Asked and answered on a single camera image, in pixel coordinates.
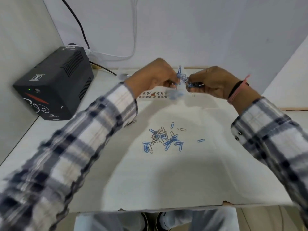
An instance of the white cable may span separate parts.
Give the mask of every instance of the white cable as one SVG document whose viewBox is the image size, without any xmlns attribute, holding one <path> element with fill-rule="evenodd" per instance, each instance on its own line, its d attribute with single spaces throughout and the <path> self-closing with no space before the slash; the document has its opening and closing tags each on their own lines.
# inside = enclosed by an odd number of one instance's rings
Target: white cable
<svg viewBox="0 0 308 231">
<path fill-rule="evenodd" d="M 107 56 L 111 56 L 111 57 L 127 58 L 127 59 L 132 57 L 135 54 L 135 51 L 136 51 L 136 40 L 137 40 L 137 3 L 138 3 L 138 0 L 131 0 L 132 14 L 133 14 L 133 38 L 134 38 L 133 52 L 129 56 L 117 56 L 117 55 L 113 55 L 113 54 L 106 54 L 106 53 L 95 52 L 95 51 L 90 50 L 91 54 L 98 53 L 98 54 L 103 54 L 103 55 L 107 55 Z"/>
</svg>

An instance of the floor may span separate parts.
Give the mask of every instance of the floor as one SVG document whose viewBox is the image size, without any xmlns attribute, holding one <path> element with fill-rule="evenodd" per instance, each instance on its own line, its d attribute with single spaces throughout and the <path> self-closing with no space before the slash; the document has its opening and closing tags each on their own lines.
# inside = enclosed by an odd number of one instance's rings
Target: floor
<svg viewBox="0 0 308 231">
<path fill-rule="evenodd" d="M 56 231 L 73 231 L 76 215 L 77 213 L 69 214 L 59 223 Z M 302 231 L 302 222 L 298 210 L 294 207 L 237 208 L 237 218 L 240 231 Z M 172 231 L 187 231 L 188 228 L 189 224 Z"/>
</svg>

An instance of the red swoosh design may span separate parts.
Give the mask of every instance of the red swoosh design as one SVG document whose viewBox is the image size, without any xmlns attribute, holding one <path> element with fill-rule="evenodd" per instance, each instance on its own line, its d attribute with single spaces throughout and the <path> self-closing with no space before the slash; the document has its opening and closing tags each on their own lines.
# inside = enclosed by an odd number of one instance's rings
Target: red swoosh design
<svg viewBox="0 0 308 231">
<path fill-rule="evenodd" d="M 38 98 L 38 97 L 36 97 L 36 96 L 30 95 L 30 94 L 28 94 L 28 93 L 26 93 L 26 92 L 25 92 L 25 94 L 26 94 L 27 96 L 29 96 L 29 97 L 35 99 L 36 101 L 42 102 L 42 103 L 44 103 L 44 104 L 49 104 L 49 103 L 47 103 L 46 101 L 44 101 L 44 100 L 42 100 L 42 99 L 40 99 L 40 98 Z"/>
</svg>

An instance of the black wristband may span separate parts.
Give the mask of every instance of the black wristband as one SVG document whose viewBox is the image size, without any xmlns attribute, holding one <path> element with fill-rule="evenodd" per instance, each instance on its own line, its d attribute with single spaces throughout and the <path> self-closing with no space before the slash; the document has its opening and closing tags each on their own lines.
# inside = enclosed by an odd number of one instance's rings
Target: black wristband
<svg viewBox="0 0 308 231">
<path fill-rule="evenodd" d="M 234 85 L 234 87 L 232 88 L 232 90 L 231 90 L 231 92 L 230 92 L 230 94 L 229 94 L 228 99 L 232 96 L 232 94 L 236 91 L 236 89 L 242 84 L 242 82 L 243 82 L 243 81 L 238 81 L 238 82 Z"/>
</svg>

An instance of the pink wristband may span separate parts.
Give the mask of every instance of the pink wristband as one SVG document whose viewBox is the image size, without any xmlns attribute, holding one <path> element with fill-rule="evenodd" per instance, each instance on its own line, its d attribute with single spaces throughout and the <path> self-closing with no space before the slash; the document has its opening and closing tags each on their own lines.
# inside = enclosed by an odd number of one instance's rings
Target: pink wristband
<svg viewBox="0 0 308 231">
<path fill-rule="evenodd" d="M 234 93 L 232 94 L 232 96 L 230 96 L 230 98 L 228 99 L 228 103 L 231 104 L 232 101 L 234 100 L 234 98 L 236 97 L 236 95 L 245 87 L 247 86 L 246 82 L 247 79 L 250 77 L 250 74 L 243 80 L 243 82 L 241 83 L 241 85 L 238 86 L 238 88 L 234 91 Z"/>
</svg>

